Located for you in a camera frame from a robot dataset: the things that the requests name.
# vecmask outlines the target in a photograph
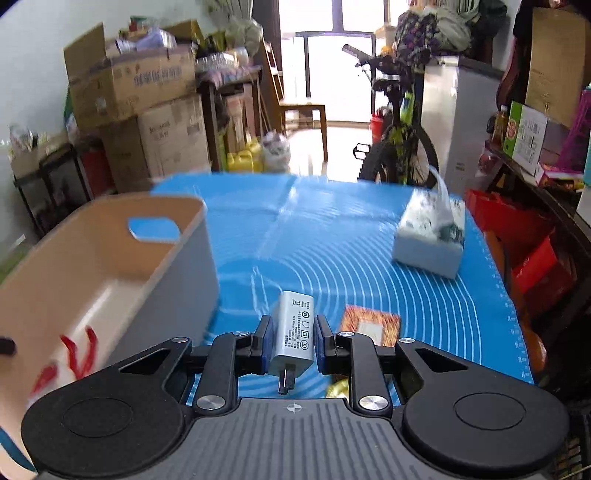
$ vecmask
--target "green and white box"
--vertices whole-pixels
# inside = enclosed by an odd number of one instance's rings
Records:
[[[538,166],[547,124],[543,113],[517,102],[511,104],[503,151],[531,175]]]

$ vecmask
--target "red gift bag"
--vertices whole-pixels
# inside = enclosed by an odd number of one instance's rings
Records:
[[[513,270],[515,283],[524,296],[530,316],[550,310],[577,280],[573,258],[553,244],[548,235],[525,261]]]
[[[466,207],[482,232],[494,232],[501,240],[512,268],[519,266],[553,227],[537,210],[524,209],[497,193],[469,190]]]

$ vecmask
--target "white plastic bag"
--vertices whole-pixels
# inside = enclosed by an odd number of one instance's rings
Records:
[[[284,135],[273,130],[263,137],[261,146],[265,171],[283,173],[288,170],[291,150]]]

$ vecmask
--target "orange patterned card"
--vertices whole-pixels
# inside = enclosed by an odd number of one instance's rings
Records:
[[[400,334],[400,315],[347,305],[339,331],[357,332],[371,337],[376,345],[394,346]]]

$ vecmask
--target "blue mat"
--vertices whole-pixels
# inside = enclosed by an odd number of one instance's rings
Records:
[[[184,174],[153,191],[197,195],[207,204],[220,304],[206,343],[233,330],[253,332],[279,293],[293,290],[312,295],[316,313],[324,313],[334,331],[346,304],[398,313],[401,336],[532,382],[515,309],[469,214],[457,279],[392,263],[394,231],[411,192],[263,174]],[[166,236],[164,228],[134,230]],[[328,384],[313,366],[290,396],[323,397]],[[242,377],[239,395],[276,397],[277,379]]]

